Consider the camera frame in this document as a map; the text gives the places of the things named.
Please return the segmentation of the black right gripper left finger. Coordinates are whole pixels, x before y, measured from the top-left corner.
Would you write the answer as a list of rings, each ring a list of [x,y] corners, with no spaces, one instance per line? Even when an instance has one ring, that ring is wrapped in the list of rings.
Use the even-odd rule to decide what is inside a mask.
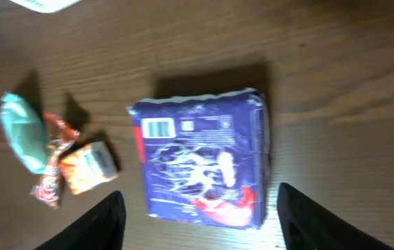
[[[121,250],[125,225],[123,194],[116,190],[36,250]]]

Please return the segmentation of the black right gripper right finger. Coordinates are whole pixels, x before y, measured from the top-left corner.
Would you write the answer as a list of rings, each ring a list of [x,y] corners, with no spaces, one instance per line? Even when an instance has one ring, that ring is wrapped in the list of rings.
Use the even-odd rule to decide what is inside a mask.
[[[394,250],[288,183],[279,186],[277,212],[288,250]]]

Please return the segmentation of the small orange juice box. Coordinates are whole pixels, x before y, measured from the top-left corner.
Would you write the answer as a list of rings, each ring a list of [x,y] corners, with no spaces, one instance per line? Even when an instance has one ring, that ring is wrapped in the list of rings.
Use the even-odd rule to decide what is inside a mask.
[[[60,161],[59,167],[73,195],[92,190],[119,175],[103,141],[86,144],[69,154]]]

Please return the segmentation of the red Top chocolate bar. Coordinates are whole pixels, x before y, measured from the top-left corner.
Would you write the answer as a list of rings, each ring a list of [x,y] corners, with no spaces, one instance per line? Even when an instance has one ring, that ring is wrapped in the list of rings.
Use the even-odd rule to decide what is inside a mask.
[[[58,209],[64,181],[59,167],[60,157],[71,148],[79,138],[80,132],[52,113],[44,113],[43,118],[49,139],[46,146],[49,150],[49,158],[43,173],[31,190],[31,195],[42,203]]]

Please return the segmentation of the teal snack wrapper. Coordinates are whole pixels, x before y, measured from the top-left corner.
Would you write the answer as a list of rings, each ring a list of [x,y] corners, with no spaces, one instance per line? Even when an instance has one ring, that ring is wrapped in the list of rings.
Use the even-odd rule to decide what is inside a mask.
[[[43,174],[49,155],[42,119],[18,94],[7,92],[0,101],[0,125],[10,148],[30,173]]]

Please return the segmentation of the red purple snack packet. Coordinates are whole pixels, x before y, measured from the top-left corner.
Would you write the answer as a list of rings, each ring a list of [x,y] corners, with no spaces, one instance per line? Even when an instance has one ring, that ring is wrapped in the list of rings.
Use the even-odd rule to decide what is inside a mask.
[[[261,93],[142,99],[128,114],[149,216],[240,229],[263,224],[270,135]]]

